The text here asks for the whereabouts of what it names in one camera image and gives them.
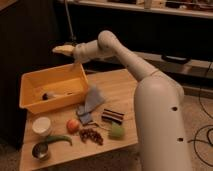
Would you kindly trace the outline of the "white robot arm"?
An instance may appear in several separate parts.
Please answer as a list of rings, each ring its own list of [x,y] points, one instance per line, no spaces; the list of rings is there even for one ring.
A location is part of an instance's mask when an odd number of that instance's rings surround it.
[[[181,103],[182,86],[161,70],[126,48],[110,31],[75,46],[52,49],[78,63],[117,57],[137,81],[134,112],[142,171],[193,171]]]

